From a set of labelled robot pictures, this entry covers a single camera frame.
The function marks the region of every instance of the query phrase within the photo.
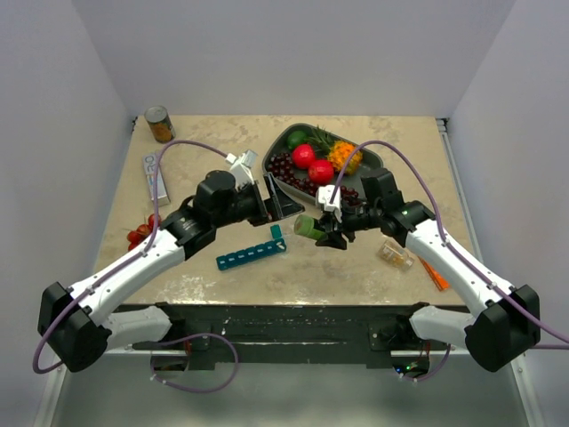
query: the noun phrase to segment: blue plastic toy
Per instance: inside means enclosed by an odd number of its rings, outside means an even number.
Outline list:
[[[280,226],[273,225],[270,228],[270,234],[273,237],[273,240],[270,240],[269,242],[261,243],[257,246],[251,246],[231,254],[218,256],[215,259],[217,262],[217,268],[224,271],[239,265],[247,264],[248,262],[260,260],[261,258],[286,252],[286,243],[283,239],[283,233],[281,232]]]

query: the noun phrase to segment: orange marker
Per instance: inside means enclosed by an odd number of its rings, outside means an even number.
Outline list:
[[[419,260],[423,264],[423,267],[425,267],[425,270],[430,275],[430,278],[432,278],[433,282],[435,282],[435,285],[437,285],[439,291],[445,291],[446,289],[451,287],[448,284],[448,282],[440,274],[438,274],[435,271],[435,269],[433,269],[430,265],[428,265],[422,258],[419,258]]]

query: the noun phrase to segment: tin can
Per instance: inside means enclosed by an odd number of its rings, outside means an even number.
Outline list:
[[[161,105],[150,107],[144,112],[144,118],[150,126],[154,139],[158,142],[165,143],[176,137],[176,131],[174,131],[168,110],[165,107]]]

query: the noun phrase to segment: green lime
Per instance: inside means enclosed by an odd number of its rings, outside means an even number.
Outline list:
[[[299,145],[303,144],[309,136],[304,131],[294,131],[286,139],[286,146],[290,151],[296,149]]]

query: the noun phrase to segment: black base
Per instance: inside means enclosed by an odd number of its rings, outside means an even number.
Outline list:
[[[124,304],[120,311],[148,305]],[[417,306],[219,306],[161,305],[174,327],[164,341],[189,334],[222,334],[236,347],[241,363],[360,364],[390,368],[392,350],[418,350],[423,342],[411,331],[409,316]],[[462,306],[447,310],[466,311]],[[152,342],[136,350],[163,349]],[[183,350],[182,344],[172,346]],[[443,350],[433,342],[432,350]],[[190,369],[213,369],[232,362],[227,346],[215,339],[191,343]]]

